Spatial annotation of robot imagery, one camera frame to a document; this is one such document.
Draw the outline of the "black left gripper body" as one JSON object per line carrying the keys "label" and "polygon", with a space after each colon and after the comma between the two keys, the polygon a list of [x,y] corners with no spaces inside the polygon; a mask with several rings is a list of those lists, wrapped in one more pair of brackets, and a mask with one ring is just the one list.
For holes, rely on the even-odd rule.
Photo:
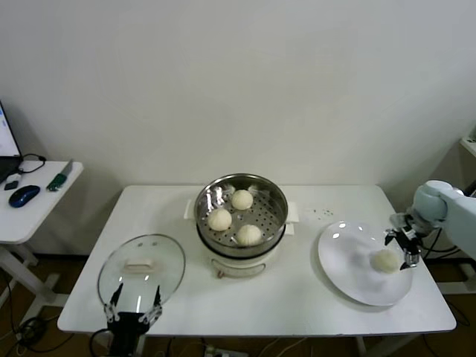
{"label": "black left gripper body", "polygon": [[120,312],[118,317],[107,322],[112,334],[109,356],[134,356],[139,338],[149,330],[149,320],[136,312]]}

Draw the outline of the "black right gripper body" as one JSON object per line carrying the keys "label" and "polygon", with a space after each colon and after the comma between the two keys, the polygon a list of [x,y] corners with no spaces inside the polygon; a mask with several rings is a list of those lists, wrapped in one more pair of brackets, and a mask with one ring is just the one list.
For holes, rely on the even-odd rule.
{"label": "black right gripper body", "polygon": [[396,241],[404,252],[410,255],[420,255],[420,236],[410,226],[396,228]]}

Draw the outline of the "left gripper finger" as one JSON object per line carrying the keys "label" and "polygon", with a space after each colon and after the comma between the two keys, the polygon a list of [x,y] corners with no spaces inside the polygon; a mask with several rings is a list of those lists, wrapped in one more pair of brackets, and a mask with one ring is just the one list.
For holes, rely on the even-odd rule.
{"label": "left gripper finger", "polygon": [[123,288],[123,283],[120,283],[119,287],[112,294],[109,302],[103,305],[103,311],[106,315],[106,320],[108,322],[115,322],[115,321],[119,321],[120,319],[119,314],[117,312],[117,304],[118,304],[120,294],[122,292],[122,288]]}
{"label": "left gripper finger", "polygon": [[139,319],[139,323],[155,323],[162,315],[161,289],[157,286],[152,307],[149,308]]}

